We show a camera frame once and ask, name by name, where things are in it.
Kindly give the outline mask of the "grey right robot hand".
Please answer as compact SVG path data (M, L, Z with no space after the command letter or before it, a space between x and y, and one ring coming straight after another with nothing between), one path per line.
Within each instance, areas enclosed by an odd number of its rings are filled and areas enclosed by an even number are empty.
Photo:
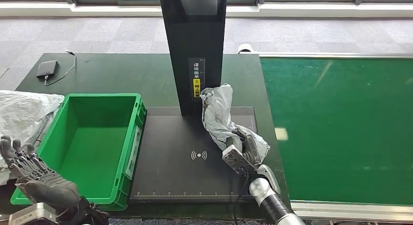
M242 126L223 132L226 149L222 159L235 171L257 171L261 164L261 157L255 134Z

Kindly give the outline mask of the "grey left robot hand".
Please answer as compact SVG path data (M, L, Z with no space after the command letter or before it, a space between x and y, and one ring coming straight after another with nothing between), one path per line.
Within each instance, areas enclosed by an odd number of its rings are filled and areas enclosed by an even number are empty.
M20 140L3 135L0 138L0 154L17 178L17 188L31 202L43 202L64 209L78 205L80 196L76 184L47 166L32 144L22 146Z

